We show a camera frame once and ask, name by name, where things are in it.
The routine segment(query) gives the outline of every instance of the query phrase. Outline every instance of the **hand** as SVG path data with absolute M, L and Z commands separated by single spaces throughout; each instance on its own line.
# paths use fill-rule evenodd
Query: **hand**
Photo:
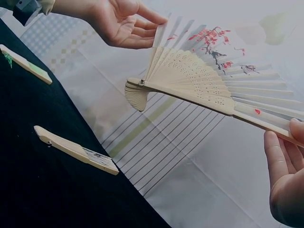
M 136 14 L 148 21 L 136 18 Z M 110 46 L 141 49 L 153 45 L 156 28 L 167 19 L 140 0 L 95 0 L 88 22 Z
M 291 120 L 290 131 L 304 143 L 304 123 Z M 304 227 L 304 149 L 265 132 L 264 146 L 270 178 L 273 217 L 288 226 Z

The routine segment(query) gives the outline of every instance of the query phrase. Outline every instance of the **closed folding fan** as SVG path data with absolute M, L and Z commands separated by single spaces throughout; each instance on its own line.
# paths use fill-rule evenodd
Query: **closed folding fan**
M 125 97 L 142 112 L 149 92 L 167 94 L 233 116 L 303 146 L 289 132 L 304 119 L 303 103 L 238 35 L 182 16 L 157 28 L 147 74 L 129 78 Z

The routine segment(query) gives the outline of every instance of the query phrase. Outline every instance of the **green tassel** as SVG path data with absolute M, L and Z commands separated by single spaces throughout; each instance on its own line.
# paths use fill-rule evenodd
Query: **green tassel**
M 7 53 L 4 54 L 4 57 L 9 62 L 10 68 L 13 68 L 13 59 L 12 59 L 12 57 L 9 54 L 7 54 Z

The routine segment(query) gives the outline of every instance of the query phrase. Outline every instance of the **left hand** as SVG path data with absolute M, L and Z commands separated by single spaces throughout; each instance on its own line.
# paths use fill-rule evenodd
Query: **left hand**
M 108 45 L 141 49 L 152 47 L 157 26 L 167 19 L 140 0 L 95 0 L 87 21 Z

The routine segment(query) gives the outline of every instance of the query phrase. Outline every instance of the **sleeve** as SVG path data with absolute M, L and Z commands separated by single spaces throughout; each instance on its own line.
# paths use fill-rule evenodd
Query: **sleeve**
M 0 7 L 13 10 L 18 1 L 19 0 L 0 0 Z M 42 5 L 42 13 L 48 15 L 52 11 L 55 1 L 56 0 L 38 0 L 38 2 Z

